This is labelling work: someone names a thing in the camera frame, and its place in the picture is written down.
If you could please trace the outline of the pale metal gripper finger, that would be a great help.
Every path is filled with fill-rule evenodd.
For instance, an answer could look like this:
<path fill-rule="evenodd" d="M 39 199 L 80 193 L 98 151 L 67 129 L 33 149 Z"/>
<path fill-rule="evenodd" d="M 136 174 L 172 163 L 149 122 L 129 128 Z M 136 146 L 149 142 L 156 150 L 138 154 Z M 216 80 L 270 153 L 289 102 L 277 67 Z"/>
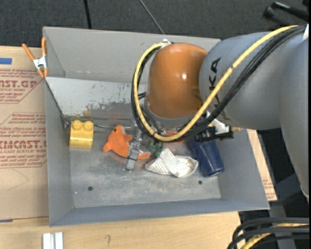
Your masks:
<path fill-rule="evenodd" d="M 132 172 L 135 168 L 136 160 L 135 159 L 127 159 L 125 163 L 125 170 L 128 172 Z"/>
<path fill-rule="evenodd" d="M 132 159 L 132 160 L 137 160 L 138 159 L 138 155 L 140 153 L 139 147 L 140 147 L 140 144 L 137 143 L 137 142 L 133 142 L 130 145 L 129 159 Z"/>

